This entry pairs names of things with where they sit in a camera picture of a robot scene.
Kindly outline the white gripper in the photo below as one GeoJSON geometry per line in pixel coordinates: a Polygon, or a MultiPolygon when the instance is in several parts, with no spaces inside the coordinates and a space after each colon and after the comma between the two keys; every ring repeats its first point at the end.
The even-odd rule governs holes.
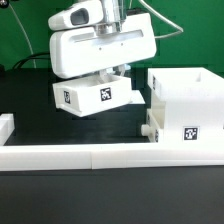
{"type": "Polygon", "coordinates": [[[126,63],[152,58],[156,50],[148,13],[128,16],[119,33],[97,36],[87,27],[55,32],[50,38],[52,69],[63,79],[101,70],[101,83],[109,83],[111,77],[103,69],[117,66],[115,74],[123,77],[126,63]]]}

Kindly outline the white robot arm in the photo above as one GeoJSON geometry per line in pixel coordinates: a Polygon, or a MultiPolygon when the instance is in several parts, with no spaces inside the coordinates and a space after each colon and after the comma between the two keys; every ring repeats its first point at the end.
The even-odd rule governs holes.
{"type": "Polygon", "coordinates": [[[70,79],[152,58],[150,15],[128,15],[124,0],[81,0],[51,16],[53,72],[70,79]]]}

